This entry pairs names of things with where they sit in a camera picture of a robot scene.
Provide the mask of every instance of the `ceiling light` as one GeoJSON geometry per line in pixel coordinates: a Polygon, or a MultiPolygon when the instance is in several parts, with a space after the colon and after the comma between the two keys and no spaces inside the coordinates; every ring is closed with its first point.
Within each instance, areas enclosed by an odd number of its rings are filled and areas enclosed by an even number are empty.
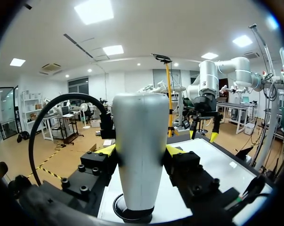
{"type": "Polygon", "coordinates": [[[106,55],[116,55],[116,54],[122,54],[124,53],[123,47],[121,45],[119,46],[109,46],[109,47],[104,47],[103,51],[105,52],[106,55]]]}
{"type": "Polygon", "coordinates": [[[266,23],[271,30],[275,30],[279,27],[279,23],[277,22],[277,20],[272,15],[270,15],[266,19],[266,23]]]}
{"type": "Polygon", "coordinates": [[[202,55],[202,58],[205,58],[205,59],[208,59],[208,60],[212,60],[216,57],[218,57],[218,55],[215,54],[215,53],[206,53],[205,55],[202,55]]]}
{"type": "Polygon", "coordinates": [[[249,37],[247,37],[246,35],[243,35],[233,40],[233,43],[235,43],[239,47],[245,47],[245,46],[252,44],[253,42],[249,37]]]}
{"type": "Polygon", "coordinates": [[[88,0],[74,9],[86,25],[114,17],[110,0],[88,0]]]}
{"type": "Polygon", "coordinates": [[[10,66],[21,67],[24,64],[25,60],[13,58],[10,63],[10,66]]]}

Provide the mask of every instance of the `window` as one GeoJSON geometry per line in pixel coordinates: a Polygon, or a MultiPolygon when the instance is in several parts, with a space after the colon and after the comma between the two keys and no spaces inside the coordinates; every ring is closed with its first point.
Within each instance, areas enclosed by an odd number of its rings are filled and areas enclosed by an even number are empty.
{"type": "MultiPolygon", "coordinates": [[[[80,78],[77,80],[72,80],[68,82],[68,92],[69,93],[84,93],[89,94],[89,79],[80,78]]],[[[71,105],[80,106],[81,100],[70,100],[71,105]]]]}

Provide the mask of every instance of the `yellow pole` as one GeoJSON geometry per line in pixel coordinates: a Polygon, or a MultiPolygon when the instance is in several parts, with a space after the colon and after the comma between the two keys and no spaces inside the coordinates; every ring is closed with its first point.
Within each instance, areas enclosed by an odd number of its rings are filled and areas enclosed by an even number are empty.
{"type": "MultiPolygon", "coordinates": [[[[170,75],[169,75],[169,67],[168,64],[166,64],[166,73],[167,73],[167,85],[168,85],[168,96],[169,96],[169,123],[168,127],[172,126],[172,96],[171,96],[171,84],[170,84],[170,75]]],[[[168,131],[168,137],[172,136],[171,129],[168,131]]]]}

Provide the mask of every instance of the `office chair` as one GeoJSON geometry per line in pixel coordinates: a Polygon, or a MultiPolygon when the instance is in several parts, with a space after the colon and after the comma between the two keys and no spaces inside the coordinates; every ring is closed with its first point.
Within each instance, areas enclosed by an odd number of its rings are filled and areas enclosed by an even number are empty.
{"type": "Polygon", "coordinates": [[[87,118],[87,121],[93,120],[93,115],[94,115],[94,111],[91,111],[89,106],[87,106],[87,110],[84,112],[85,117],[87,118]]]}

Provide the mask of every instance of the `air conditioning vent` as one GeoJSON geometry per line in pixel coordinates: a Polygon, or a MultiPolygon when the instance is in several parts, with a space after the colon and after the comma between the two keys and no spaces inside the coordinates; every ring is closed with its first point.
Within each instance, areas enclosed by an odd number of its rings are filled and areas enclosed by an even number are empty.
{"type": "Polygon", "coordinates": [[[47,64],[47,65],[44,65],[42,68],[41,68],[41,71],[43,72],[55,72],[55,71],[58,71],[61,69],[61,66],[58,65],[58,64],[47,64]]]}
{"type": "Polygon", "coordinates": [[[39,71],[40,74],[46,74],[46,75],[50,75],[50,74],[54,74],[61,71],[61,66],[55,63],[52,64],[46,64],[44,65],[41,70],[39,71]]]}
{"type": "Polygon", "coordinates": [[[259,53],[256,53],[256,52],[247,52],[243,56],[248,59],[255,59],[255,58],[260,57],[259,53]]]}

